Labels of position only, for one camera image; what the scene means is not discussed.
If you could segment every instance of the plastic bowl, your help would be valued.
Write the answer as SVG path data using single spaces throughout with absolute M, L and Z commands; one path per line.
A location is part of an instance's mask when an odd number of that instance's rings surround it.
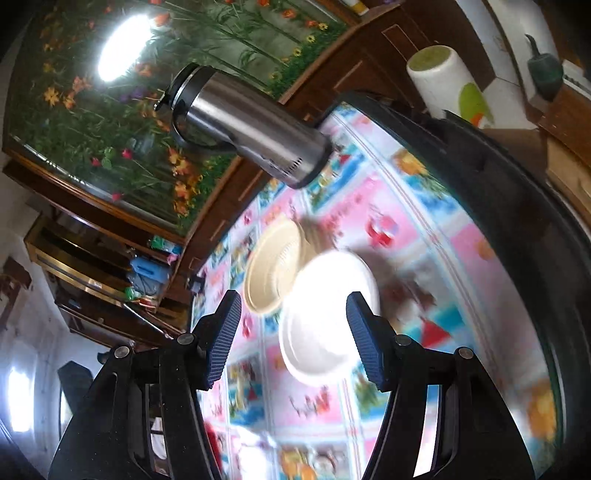
M 347 296 L 360 291 L 379 314 L 379 295 L 357 255 L 330 251 L 310 261 L 285 298 L 279 322 L 281 354 L 289 372 L 306 385 L 334 384 L 359 362 L 345 313 Z
M 258 314 L 276 310 L 299 270 L 315 254 L 296 222 L 286 218 L 273 222 L 259 238 L 246 265 L 244 301 L 248 308 Z

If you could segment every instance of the cabinet drawer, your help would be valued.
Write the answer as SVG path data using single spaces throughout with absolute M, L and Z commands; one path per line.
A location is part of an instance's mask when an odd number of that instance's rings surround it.
M 548 178 L 591 225 L 591 170 L 554 138 L 548 138 Z

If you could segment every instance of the stainless steel thermos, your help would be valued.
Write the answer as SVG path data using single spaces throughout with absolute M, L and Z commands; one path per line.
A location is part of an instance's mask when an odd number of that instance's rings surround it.
M 332 147 L 318 130 L 241 79 L 209 66 L 187 65 L 155 108 L 173 110 L 171 133 L 180 147 L 206 154 L 237 153 L 292 188 L 310 183 Z M 213 137 L 216 145 L 188 140 L 181 116 Z

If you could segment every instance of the pink tablecloth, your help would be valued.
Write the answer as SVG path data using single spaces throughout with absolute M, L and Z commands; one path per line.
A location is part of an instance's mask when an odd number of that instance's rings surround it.
M 474 349 L 501 390 L 537 473 L 553 458 L 556 413 L 547 366 L 521 299 L 486 239 L 425 167 L 369 118 L 339 106 L 321 130 L 336 151 L 309 187 L 272 181 L 207 260 L 204 295 L 194 318 L 211 313 L 224 292 L 242 294 L 246 261 L 277 217 L 313 220 L 336 248 L 371 268 L 383 316 L 415 300 L 421 316 L 398 322 L 423 346 Z M 216 430 L 229 478 L 357 479 L 368 463 L 388 394 L 367 381 L 361 364 L 343 381 L 300 384 L 285 368 L 280 311 L 242 318 L 222 379 L 200 393 Z M 416 473 L 430 468 L 437 388 L 428 395 Z

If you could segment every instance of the window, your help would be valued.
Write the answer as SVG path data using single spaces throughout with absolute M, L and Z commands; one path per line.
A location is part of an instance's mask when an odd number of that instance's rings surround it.
M 33 381 L 14 368 L 8 375 L 8 410 L 13 432 L 33 427 Z

